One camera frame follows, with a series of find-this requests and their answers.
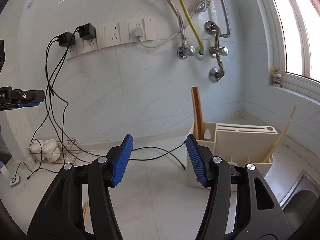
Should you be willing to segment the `dark brown chopstick two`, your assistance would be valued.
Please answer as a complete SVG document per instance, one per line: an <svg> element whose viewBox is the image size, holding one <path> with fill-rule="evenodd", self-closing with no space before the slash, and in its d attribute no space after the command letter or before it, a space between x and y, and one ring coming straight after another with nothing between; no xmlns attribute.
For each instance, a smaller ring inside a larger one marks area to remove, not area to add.
<svg viewBox="0 0 320 240"><path fill-rule="evenodd" d="M198 132L199 138L198 140L204 140L204 123L203 123L203 116L202 116L202 107L201 107L201 99L198 87L194 88L195 100L196 100L196 108L197 108L197 124L198 124Z"/></svg>

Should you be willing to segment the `light bamboo chopstick two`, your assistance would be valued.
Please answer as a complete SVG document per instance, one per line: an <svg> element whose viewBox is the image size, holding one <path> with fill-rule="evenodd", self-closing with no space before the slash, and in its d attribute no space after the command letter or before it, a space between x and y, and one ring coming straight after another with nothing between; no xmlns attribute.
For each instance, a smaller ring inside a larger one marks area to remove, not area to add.
<svg viewBox="0 0 320 240"><path fill-rule="evenodd" d="M83 209L82 209L83 219L84 219L84 220L86 220L87 215L88 215L88 212L89 212L89 201L86 201L86 202L84 203L84 206L83 206Z"/></svg>

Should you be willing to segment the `dark brown chopstick one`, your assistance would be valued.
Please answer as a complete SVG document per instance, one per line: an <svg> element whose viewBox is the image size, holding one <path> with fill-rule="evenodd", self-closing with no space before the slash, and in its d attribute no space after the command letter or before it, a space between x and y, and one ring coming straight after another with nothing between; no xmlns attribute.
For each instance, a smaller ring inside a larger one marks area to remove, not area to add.
<svg viewBox="0 0 320 240"><path fill-rule="evenodd" d="M195 100L195 94L194 94L194 88L191 89L191 97L193 102L193 113L194 113L194 137L195 139L199 138L199 132L198 132L198 124L197 124L197 108L196 108L196 100Z"/></svg>

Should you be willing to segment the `light bamboo chopstick five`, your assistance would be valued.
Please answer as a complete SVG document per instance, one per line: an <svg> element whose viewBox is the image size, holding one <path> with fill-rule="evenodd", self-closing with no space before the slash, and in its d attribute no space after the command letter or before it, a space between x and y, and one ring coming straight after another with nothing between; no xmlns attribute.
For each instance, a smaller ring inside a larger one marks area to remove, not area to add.
<svg viewBox="0 0 320 240"><path fill-rule="evenodd" d="M290 114L290 117L288 118L288 121L283 129L283 131L281 132L280 136L278 137L278 139L275 141L274 145L272 146L270 152L268 153L268 155L265 157L263 163L267 163L268 160L271 158L272 154L274 153L274 151L276 150L276 148L278 147L278 145L281 143L281 141L284 139L286 133L287 133L287 130L289 129L290 125L291 125L291 122L292 122L292 119L293 119L293 116L294 116L294 113L296 111L296 107L295 106L292 110L292 113Z"/></svg>

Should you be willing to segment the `black power adapter left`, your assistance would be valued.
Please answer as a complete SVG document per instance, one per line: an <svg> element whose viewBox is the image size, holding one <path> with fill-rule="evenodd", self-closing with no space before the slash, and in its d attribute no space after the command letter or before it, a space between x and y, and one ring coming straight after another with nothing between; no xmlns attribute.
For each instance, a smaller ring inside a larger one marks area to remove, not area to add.
<svg viewBox="0 0 320 240"><path fill-rule="evenodd" d="M60 47L70 47L75 45L75 36L73 33L64 32L57 36L58 44Z"/></svg>

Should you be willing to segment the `black power adapter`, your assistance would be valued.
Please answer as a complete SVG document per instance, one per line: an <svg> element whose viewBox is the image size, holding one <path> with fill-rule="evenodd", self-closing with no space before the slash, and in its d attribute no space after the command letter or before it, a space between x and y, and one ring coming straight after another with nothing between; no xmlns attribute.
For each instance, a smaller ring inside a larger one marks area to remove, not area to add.
<svg viewBox="0 0 320 240"><path fill-rule="evenodd" d="M79 36L86 41L94 39L96 38L96 29L90 23L84 24L79 27Z"/></svg>
<svg viewBox="0 0 320 240"><path fill-rule="evenodd" d="M75 36L73 33L64 32L57 36L58 44L60 47L70 47L75 45Z"/></svg>

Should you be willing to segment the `small white button device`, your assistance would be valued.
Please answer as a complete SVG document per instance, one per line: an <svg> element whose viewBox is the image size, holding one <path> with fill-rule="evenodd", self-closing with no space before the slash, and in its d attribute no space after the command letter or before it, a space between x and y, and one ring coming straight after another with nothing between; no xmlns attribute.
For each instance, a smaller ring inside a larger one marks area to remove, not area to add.
<svg viewBox="0 0 320 240"><path fill-rule="evenodd" d="M20 183L21 179L20 176L14 176L10 180L10 187L15 187Z"/></svg>

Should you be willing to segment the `black power adapter right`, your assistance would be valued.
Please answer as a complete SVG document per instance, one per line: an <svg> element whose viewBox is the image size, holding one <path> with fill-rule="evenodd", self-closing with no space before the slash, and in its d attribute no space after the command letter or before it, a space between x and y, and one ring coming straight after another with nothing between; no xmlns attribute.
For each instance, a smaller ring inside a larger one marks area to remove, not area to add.
<svg viewBox="0 0 320 240"><path fill-rule="evenodd" d="M86 41L94 39L96 38L96 29L90 23L84 24L79 27L79 36Z"/></svg>

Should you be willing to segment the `steel sink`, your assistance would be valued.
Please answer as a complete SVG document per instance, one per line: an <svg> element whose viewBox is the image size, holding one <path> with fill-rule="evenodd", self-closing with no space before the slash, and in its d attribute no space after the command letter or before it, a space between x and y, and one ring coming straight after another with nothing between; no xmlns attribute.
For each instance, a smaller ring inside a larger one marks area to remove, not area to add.
<svg viewBox="0 0 320 240"><path fill-rule="evenodd" d="M306 220L318 198L319 184L302 170L290 191L280 202L292 233Z"/></svg>

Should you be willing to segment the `chrome water valve left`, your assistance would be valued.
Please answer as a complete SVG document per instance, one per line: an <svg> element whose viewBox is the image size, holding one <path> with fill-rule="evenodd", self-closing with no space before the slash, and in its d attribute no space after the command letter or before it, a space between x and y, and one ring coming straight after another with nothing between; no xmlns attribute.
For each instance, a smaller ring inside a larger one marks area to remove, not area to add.
<svg viewBox="0 0 320 240"><path fill-rule="evenodd" d="M177 56L180 59L186 59L189 56L194 56L196 53L196 49L193 46L187 46L187 47L179 47L177 49Z"/></svg>

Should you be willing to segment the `chrome water valve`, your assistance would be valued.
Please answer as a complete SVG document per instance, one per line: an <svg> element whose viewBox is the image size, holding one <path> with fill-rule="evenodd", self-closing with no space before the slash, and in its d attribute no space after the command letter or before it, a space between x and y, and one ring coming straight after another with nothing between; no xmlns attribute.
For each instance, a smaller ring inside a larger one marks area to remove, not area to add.
<svg viewBox="0 0 320 240"><path fill-rule="evenodd" d="M177 56L180 59L186 59L189 56L194 56L196 53L196 49L193 46L187 46L187 47L179 47L177 49Z"/></svg>
<svg viewBox="0 0 320 240"><path fill-rule="evenodd" d="M227 47L219 47L218 51L220 56L227 56L229 54L229 50ZM211 57L215 58L217 55L215 47L210 47L209 53Z"/></svg>

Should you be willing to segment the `white socket strip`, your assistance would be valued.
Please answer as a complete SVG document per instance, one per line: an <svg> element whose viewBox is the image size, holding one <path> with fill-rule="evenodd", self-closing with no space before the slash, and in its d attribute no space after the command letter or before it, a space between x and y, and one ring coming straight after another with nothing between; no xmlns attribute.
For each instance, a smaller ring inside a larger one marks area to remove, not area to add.
<svg viewBox="0 0 320 240"><path fill-rule="evenodd" d="M95 28L95 38L83 40L79 36L76 37L75 45L69 48L66 59L70 60L82 54L107 47L138 42L135 35L137 27L143 30L143 41L153 41L156 39L154 23L153 18L144 17L99 25Z"/></svg>

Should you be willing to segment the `chrome water valve right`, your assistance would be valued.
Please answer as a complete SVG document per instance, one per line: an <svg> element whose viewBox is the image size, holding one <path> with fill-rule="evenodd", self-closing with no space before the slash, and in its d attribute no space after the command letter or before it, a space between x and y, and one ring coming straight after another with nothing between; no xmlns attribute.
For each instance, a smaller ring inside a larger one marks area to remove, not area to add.
<svg viewBox="0 0 320 240"><path fill-rule="evenodd" d="M229 54L229 50L227 47L219 47L218 51L220 56L227 56ZM215 58L217 55L215 47L210 47L209 53L211 57Z"/></svg>

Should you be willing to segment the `small bottle on sill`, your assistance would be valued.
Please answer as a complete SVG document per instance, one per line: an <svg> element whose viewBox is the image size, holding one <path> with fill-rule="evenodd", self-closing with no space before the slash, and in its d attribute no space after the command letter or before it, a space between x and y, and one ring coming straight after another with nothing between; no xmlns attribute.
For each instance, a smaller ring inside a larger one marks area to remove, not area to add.
<svg viewBox="0 0 320 240"><path fill-rule="evenodd" d="M281 86L281 73L278 68L270 68L270 73L272 74L272 85L275 87Z"/></svg>

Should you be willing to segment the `window frame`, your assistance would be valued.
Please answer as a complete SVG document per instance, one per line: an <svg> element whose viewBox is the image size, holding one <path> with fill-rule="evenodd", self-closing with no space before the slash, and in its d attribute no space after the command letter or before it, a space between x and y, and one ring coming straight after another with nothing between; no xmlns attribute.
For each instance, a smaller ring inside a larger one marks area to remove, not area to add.
<svg viewBox="0 0 320 240"><path fill-rule="evenodd" d="M261 0L281 86L319 100L319 1Z"/></svg>

